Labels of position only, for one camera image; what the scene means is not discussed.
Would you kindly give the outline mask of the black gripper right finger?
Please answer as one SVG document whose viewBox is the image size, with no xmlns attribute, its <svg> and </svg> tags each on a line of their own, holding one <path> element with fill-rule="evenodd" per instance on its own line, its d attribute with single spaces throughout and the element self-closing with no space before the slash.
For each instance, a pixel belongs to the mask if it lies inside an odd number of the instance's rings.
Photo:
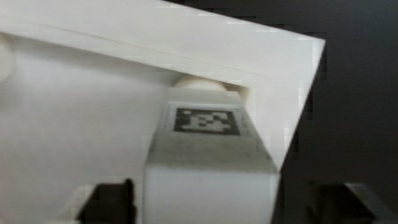
<svg viewBox="0 0 398 224">
<path fill-rule="evenodd" d="M 367 184 L 312 184 L 310 224 L 386 224 L 386 206 Z"/>
</svg>

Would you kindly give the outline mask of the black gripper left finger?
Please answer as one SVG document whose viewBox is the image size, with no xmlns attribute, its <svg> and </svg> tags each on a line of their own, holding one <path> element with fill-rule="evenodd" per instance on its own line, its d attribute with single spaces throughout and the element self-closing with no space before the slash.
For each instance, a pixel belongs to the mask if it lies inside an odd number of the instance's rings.
<svg viewBox="0 0 398 224">
<path fill-rule="evenodd" d="M 102 183 L 77 215 L 81 224 L 138 224 L 136 184 Z"/>
</svg>

